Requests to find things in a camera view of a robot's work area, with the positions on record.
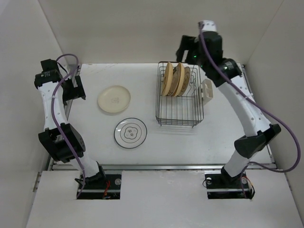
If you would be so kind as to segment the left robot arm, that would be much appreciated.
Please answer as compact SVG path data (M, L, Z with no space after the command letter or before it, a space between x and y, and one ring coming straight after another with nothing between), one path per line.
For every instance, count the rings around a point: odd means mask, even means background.
M102 188L106 175L102 166L86 154L86 146L80 133L68 122L65 106L68 101L86 98L80 76L74 68L66 76L60 72L57 60L41 61L42 72L35 76L34 85L42 96L45 124L38 139L53 160L70 163L81 171L80 185Z

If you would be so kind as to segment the tan plate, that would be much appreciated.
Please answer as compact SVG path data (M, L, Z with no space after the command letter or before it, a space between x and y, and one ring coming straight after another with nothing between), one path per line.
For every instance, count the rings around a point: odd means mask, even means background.
M169 93L173 78L173 65L171 62L168 62L166 65L163 82L162 82L162 91L161 95L166 96Z

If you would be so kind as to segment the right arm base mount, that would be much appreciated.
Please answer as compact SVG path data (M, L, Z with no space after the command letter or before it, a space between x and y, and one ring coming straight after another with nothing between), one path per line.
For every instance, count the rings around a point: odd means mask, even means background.
M207 189L209 200L221 199L253 199L255 188L247 176L243 174L232 181L225 180L221 173L205 173L202 185Z

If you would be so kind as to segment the cream white plate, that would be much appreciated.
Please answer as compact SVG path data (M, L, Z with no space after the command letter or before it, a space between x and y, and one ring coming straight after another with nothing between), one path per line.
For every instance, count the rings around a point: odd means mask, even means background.
M124 111L130 104L131 94L121 85L103 90L97 98L98 106L105 112L115 114Z

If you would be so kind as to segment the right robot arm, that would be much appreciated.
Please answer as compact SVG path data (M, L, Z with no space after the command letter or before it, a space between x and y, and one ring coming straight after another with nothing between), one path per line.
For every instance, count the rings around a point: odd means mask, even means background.
M202 68L206 77L229 101L242 124L244 136L234 142L235 151L221 169L221 184L231 187L255 154L263 150L281 132L281 128L278 124L271 124L252 104L254 99L237 63L223 57L222 37L215 31L205 31L203 37L205 48L199 37L183 35L176 59L181 61L184 52L188 51L185 62Z

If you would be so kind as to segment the yellow plate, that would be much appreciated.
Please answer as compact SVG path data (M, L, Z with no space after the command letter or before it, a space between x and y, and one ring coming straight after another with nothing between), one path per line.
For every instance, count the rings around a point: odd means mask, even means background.
M182 89L185 77L185 68L182 63L178 63L173 69L172 83L170 87L170 96L177 96Z

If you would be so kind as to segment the green rimmed plate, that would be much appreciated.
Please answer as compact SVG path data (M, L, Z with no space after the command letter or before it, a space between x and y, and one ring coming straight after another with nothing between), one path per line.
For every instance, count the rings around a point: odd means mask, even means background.
M180 91L180 93L178 94L178 96L182 96L185 92L186 92L186 89L189 85L189 81L190 81L190 74L191 74L191 71L190 71L190 67L185 67L184 68L184 81L183 81L183 85L182 85L182 89Z

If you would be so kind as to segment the brown patterned plate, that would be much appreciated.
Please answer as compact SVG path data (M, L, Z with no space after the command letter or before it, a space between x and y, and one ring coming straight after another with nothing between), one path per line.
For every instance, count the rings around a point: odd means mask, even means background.
M171 87L170 87L170 90L169 90L167 96L172 96L174 94L175 90L178 87L179 79L180 79L180 70L179 70L179 67L176 66L173 69Z

